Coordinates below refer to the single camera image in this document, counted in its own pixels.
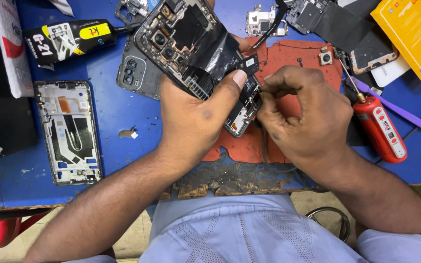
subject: blue workbench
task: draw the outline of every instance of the blue workbench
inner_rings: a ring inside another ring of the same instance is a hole
[[[114,26],[122,22],[114,15],[117,0],[68,0],[76,19],[106,18]],[[217,0],[215,12],[229,32],[245,37],[246,12],[254,5],[262,4],[269,10],[273,1],[262,0]],[[70,21],[72,17],[63,15],[48,1],[17,1],[22,29],[41,27],[58,21]],[[322,41],[314,34],[301,35],[289,28],[286,39]],[[283,38],[271,37],[268,46]],[[161,139],[162,124],[160,102],[118,87],[115,83],[118,66],[121,62],[125,36],[118,38],[115,46],[85,56],[55,64],[55,71],[41,69],[31,54],[28,54],[31,74],[34,81],[90,79],[98,124],[102,166],[105,175],[122,168],[130,162],[152,151]],[[384,98],[421,117],[421,82],[409,71],[388,85]],[[391,111],[389,115],[401,136],[413,126]],[[36,121],[41,136],[41,127]],[[121,130],[136,125],[139,137],[119,138]],[[405,182],[421,183],[421,131],[406,141],[408,158],[400,164],[383,164],[398,174]],[[377,160],[370,147],[355,147],[369,160]],[[228,161],[215,165],[228,165]],[[44,142],[29,149],[0,158],[0,209],[11,207],[53,206],[65,204],[76,197],[87,186],[55,186],[50,175],[50,165]],[[296,182],[291,187],[301,188]]]

